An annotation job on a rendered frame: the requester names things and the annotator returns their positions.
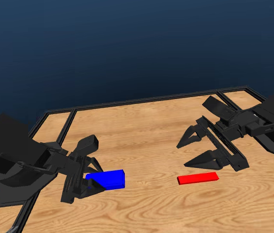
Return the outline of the thin red peg bar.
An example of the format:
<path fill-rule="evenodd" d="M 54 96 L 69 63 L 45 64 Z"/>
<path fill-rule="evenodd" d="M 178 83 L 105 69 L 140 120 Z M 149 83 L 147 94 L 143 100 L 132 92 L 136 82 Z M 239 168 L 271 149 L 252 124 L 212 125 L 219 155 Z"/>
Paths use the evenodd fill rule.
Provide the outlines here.
<path fill-rule="evenodd" d="M 179 185 L 211 182 L 211 181 L 217 181 L 218 179 L 219 177 L 216 172 L 190 174 L 190 175 L 177 177 L 177 181 Z"/>

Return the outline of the blue hollow socket block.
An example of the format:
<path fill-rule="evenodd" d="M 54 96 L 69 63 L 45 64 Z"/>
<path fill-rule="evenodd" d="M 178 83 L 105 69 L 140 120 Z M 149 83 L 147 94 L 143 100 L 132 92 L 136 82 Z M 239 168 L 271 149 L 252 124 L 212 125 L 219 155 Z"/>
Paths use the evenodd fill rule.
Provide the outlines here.
<path fill-rule="evenodd" d="M 106 190 L 125 188 L 125 173 L 123 169 L 86 174 L 87 180 L 93 179 Z"/>

